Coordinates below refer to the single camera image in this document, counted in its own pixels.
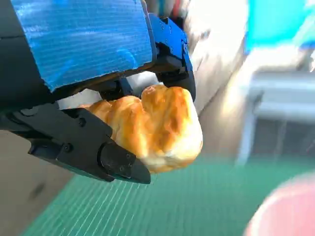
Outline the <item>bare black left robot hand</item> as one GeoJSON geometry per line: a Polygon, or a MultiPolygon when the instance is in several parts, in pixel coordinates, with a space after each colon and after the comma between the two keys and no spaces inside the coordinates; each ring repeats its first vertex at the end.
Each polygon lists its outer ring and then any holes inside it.
{"type": "Polygon", "coordinates": [[[111,140],[109,125],[58,101],[84,89],[130,95],[127,76],[143,71],[195,95],[187,45],[143,0],[3,0],[0,127],[28,140],[30,155],[80,175],[149,184],[149,170],[111,140]]]}

